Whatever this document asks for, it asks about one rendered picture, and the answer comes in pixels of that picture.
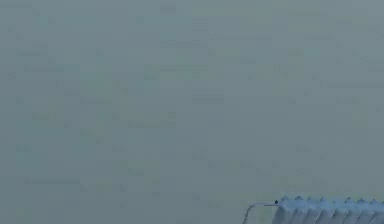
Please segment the thin white radiator pipe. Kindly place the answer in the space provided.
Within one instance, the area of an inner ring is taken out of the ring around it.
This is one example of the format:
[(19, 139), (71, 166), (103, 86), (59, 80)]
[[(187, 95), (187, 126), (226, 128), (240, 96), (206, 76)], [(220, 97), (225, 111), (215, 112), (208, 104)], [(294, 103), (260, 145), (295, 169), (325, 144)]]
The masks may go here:
[(251, 211), (253, 209), (255, 209), (256, 207), (274, 207), (274, 206), (278, 206), (279, 205), (279, 201), (278, 200), (275, 200), (273, 202), (253, 202), (251, 203), (245, 213), (244, 213), (244, 217), (243, 217), (243, 220), (242, 220), (242, 223), (241, 224), (247, 224), (248, 223), (248, 219), (249, 219), (249, 214), (251, 213)]

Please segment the pale blue ribbed radiator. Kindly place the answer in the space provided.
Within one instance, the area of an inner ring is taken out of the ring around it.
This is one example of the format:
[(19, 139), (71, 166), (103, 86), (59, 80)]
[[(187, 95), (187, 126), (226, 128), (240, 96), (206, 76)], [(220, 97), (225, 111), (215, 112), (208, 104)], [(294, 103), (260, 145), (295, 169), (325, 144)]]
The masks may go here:
[(384, 224), (384, 201), (328, 201), (283, 197), (272, 224)]

